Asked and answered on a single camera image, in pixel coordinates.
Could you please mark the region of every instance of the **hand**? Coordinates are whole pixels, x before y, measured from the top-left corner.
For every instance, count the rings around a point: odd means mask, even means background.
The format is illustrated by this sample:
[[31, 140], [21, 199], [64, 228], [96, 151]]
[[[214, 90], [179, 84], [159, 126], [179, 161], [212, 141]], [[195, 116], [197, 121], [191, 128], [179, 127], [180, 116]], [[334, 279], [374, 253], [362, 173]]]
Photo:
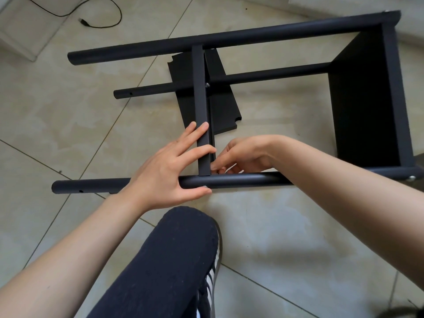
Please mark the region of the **hand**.
[[218, 174], [225, 172], [236, 174], [241, 171], [253, 173], [272, 168], [266, 148], [274, 136], [260, 135], [233, 139], [211, 163], [211, 170]]
[[178, 176], [185, 167], [203, 155], [216, 152], [211, 145], [187, 151], [207, 131], [209, 124], [204, 122], [195, 128], [196, 123], [191, 122], [176, 141], [146, 160], [119, 193], [135, 203], [140, 215], [154, 208], [171, 207], [212, 193], [207, 187], [182, 189], [178, 183]]

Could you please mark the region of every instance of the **black pants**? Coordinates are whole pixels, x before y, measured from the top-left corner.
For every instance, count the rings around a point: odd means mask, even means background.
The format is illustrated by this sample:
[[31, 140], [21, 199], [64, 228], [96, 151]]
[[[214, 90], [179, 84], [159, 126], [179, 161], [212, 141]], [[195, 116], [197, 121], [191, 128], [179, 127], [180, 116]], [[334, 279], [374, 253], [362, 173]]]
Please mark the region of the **black pants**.
[[211, 217], [187, 206], [169, 210], [88, 318], [196, 317], [217, 249]]

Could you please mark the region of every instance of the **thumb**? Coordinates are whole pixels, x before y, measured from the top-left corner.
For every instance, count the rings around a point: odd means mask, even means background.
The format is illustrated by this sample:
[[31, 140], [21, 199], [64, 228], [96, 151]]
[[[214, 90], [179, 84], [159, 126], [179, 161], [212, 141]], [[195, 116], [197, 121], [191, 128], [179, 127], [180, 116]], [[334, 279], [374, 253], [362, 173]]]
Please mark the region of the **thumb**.
[[216, 160], [214, 160], [211, 163], [211, 170], [216, 171], [216, 170], [223, 168], [224, 166], [226, 166], [228, 164], [233, 165], [235, 163], [236, 163], [236, 160], [235, 160], [235, 157], [234, 157], [234, 154], [233, 154], [233, 150], [230, 149], [227, 153], [225, 153], [221, 156], [218, 156], [216, 158]]
[[180, 198], [183, 200], [181, 203], [197, 200], [205, 195], [212, 194], [209, 187], [196, 187], [195, 189], [181, 189]]

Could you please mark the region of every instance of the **black cable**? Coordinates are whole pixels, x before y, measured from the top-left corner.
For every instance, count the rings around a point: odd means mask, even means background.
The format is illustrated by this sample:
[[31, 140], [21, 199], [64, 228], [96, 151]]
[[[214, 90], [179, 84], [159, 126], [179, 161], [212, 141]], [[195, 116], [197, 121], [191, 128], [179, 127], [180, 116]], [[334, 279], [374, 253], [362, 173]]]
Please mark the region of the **black cable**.
[[[72, 13], [74, 13], [75, 12], [75, 10], [76, 9], [78, 9], [80, 6], [82, 6], [84, 3], [87, 3], [88, 1], [91, 1], [91, 0], [85, 0], [84, 2], [81, 2], [80, 4], [78, 4], [71, 12], [69, 12], [69, 13], [67, 13], [67, 14], [64, 14], [64, 15], [58, 15], [58, 14], [55, 14], [55, 13], [53, 13], [53, 12], [50, 12], [49, 10], [47, 10], [47, 9], [45, 9], [45, 8], [43, 8], [41, 5], [39, 5], [38, 3], [36, 3], [35, 1], [33, 1], [33, 0], [30, 0], [33, 4], [35, 4], [36, 6], [38, 6], [39, 8], [41, 8], [41, 9], [43, 9], [43, 10], [45, 10], [46, 12], [48, 12], [48, 13], [50, 13], [50, 14], [52, 14], [52, 15], [54, 15], [54, 16], [57, 16], [57, 17], [59, 17], [59, 18], [63, 18], [63, 17], [66, 17], [66, 16], [68, 16], [68, 15], [71, 15]], [[120, 14], [120, 18], [119, 18], [119, 21], [117, 22], [117, 23], [115, 23], [114, 25], [108, 25], [108, 26], [100, 26], [100, 27], [98, 27], [98, 26], [92, 26], [92, 25], [90, 25], [87, 21], [85, 21], [84, 19], [79, 19], [79, 21], [81, 22], [81, 24], [83, 25], [83, 26], [86, 26], [86, 27], [90, 27], [90, 28], [96, 28], [96, 29], [104, 29], [104, 28], [112, 28], [113, 26], [117, 26], [119, 23], [121, 23], [121, 21], [122, 21], [122, 11], [121, 11], [121, 8], [119, 7], [119, 5], [118, 4], [116, 4], [115, 3], [115, 1], [114, 0], [110, 0], [110, 1], [112, 1], [113, 2], [113, 4], [115, 4], [116, 5], [116, 7], [118, 8], [118, 10], [119, 10], [119, 14]]]

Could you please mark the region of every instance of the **forearm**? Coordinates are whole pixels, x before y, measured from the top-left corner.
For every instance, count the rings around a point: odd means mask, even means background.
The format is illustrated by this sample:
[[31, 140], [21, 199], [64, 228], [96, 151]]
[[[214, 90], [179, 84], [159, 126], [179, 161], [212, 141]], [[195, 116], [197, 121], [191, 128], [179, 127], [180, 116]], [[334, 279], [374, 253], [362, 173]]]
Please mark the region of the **forearm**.
[[123, 196], [108, 198], [79, 227], [0, 289], [0, 316], [73, 317], [138, 217]]
[[424, 194], [276, 136], [272, 165], [373, 251], [424, 289]]

